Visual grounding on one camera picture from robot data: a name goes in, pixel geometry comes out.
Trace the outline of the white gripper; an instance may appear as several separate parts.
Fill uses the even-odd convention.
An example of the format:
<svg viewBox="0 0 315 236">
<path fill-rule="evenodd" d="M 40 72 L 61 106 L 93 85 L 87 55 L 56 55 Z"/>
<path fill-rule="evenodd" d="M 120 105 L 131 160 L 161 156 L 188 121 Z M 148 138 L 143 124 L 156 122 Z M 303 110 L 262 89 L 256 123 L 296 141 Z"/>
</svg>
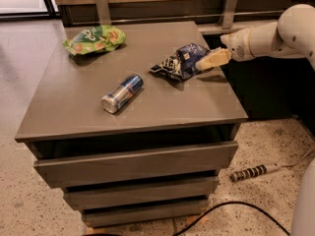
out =
<svg viewBox="0 0 315 236">
<path fill-rule="evenodd" d="M 196 63 L 199 71 L 205 71 L 220 65 L 225 65 L 232 58 L 237 62 L 249 61 L 254 58 L 249 46 L 251 28 L 241 29 L 220 37 L 225 48 L 216 48 Z"/>
</svg>

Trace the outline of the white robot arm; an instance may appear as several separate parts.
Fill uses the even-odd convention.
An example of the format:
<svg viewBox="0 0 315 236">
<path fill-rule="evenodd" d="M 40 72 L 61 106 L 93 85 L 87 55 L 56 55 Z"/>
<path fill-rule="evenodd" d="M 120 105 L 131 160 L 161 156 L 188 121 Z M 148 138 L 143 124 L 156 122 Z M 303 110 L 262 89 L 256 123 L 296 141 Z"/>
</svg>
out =
<svg viewBox="0 0 315 236">
<path fill-rule="evenodd" d="M 240 29 L 220 37 L 225 48 L 212 50 L 197 62 L 199 71 L 257 57 L 306 58 L 315 69 L 315 8 L 298 4 L 272 23 Z M 290 236 L 315 236 L 315 159 L 303 175 L 293 213 Z"/>
</svg>

